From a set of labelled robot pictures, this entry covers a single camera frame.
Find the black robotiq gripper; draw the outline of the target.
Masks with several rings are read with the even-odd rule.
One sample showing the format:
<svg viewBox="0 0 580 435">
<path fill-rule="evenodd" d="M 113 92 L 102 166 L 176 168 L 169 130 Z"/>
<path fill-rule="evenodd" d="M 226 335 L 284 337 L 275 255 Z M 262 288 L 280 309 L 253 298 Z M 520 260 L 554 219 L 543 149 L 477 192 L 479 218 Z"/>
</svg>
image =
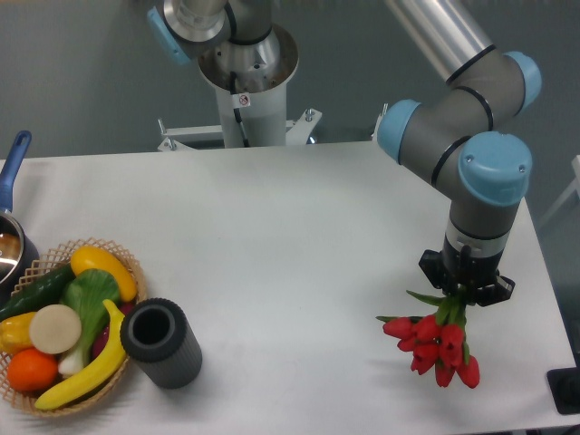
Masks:
<svg viewBox="0 0 580 435">
<path fill-rule="evenodd" d="M 445 296 L 457 295 L 459 287 L 467 288 L 463 295 L 466 303 L 490 306 L 510 299 L 516 283 L 498 272 L 503 251 L 493 256 L 476 256 L 469 245 L 456 248 L 445 236 L 441 252 L 426 249 L 419 267 L 431 285 Z"/>
</svg>

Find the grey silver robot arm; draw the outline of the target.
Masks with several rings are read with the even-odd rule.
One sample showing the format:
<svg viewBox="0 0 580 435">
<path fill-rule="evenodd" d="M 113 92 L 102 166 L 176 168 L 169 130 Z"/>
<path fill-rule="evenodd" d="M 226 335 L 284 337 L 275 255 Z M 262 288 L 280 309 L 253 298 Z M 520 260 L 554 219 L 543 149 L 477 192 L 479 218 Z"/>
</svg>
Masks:
<svg viewBox="0 0 580 435">
<path fill-rule="evenodd" d="M 450 201 L 440 251 L 420 268 L 431 285 L 467 305 L 507 301 L 514 282 L 498 270 L 532 169 L 527 145 L 498 126 L 542 87 L 536 63 L 503 53 L 457 1 L 391 1 L 389 9 L 449 86 L 433 107 L 404 100 L 385 109 L 373 137 L 395 162 Z M 306 140 L 286 121 L 285 87 L 298 65 L 292 36 L 267 1 L 158 1 L 147 14 L 178 64 L 196 62 L 217 96 L 229 148 Z"/>
</svg>

